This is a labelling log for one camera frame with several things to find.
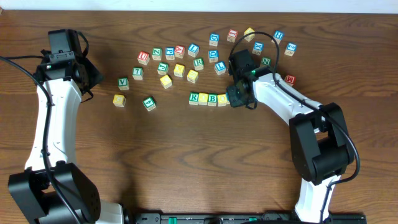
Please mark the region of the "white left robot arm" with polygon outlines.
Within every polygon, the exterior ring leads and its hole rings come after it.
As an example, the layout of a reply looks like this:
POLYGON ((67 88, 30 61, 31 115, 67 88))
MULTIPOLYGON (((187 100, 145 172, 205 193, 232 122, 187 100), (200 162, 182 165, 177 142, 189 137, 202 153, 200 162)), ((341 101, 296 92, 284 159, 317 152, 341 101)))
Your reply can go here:
POLYGON ((83 95, 103 80, 87 59, 81 32, 48 33, 35 73, 39 113, 34 145, 24 171, 9 177, 8 189, 29 223, 129 223, 126 209, 100 199, 98 189, 76 165, 76 116, 83 95))

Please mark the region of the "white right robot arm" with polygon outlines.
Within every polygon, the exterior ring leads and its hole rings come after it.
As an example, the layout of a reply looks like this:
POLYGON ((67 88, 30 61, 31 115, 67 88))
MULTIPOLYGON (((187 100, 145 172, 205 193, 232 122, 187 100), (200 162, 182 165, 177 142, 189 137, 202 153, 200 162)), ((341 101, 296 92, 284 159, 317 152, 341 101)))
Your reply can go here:
POLYGON ((341 108, 303 96, 270 67, 256 65, 248 50, 228 60, 234 80, 227 88, 231 106, 263 103, 289 126, 292 161, 302 178, 297 218, 325 221, 333 189, 357 155, 341 108))

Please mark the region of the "yellow O block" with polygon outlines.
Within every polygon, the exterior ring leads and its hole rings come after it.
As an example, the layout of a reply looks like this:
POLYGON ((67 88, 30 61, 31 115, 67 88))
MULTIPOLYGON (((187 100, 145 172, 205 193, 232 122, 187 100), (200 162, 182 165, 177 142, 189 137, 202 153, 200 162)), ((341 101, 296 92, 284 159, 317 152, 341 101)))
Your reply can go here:
POLYGON ((199 93, 198 94, 198 104, 199 105, 208 105, 208 94, 207 93, 199 93))

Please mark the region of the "yellow C block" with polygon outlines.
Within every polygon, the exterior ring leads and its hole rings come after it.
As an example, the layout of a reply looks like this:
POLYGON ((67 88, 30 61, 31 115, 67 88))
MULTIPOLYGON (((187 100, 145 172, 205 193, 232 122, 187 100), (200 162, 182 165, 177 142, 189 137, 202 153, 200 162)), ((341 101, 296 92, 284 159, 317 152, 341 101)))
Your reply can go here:
POLYGON ((172 86, 172 79, 168 75, 164 75, 160 78, 160 82, 165 89, 168 89, 172 86))

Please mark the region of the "blue T block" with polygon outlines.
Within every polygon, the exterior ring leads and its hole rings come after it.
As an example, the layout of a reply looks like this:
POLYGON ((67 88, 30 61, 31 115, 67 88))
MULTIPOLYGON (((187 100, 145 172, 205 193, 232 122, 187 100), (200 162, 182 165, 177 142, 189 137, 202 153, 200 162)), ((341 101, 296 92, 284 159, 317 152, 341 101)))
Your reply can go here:
POLYGON ((226 98, 227 98, 227 104, 230 105, 230 101, 229 101, 229 95, 228 93, 226 93, 226 98))

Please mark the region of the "green B block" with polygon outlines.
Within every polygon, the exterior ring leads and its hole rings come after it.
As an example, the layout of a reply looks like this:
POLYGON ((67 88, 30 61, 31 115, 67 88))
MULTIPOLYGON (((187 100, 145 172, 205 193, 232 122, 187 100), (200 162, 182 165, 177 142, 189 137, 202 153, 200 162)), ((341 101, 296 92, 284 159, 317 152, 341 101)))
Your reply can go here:
POLYGON ((218 101, 217 94, 209 94, 208 95, 208 101, 207 101, 208 106, 217 106, 217 101, 218 101))

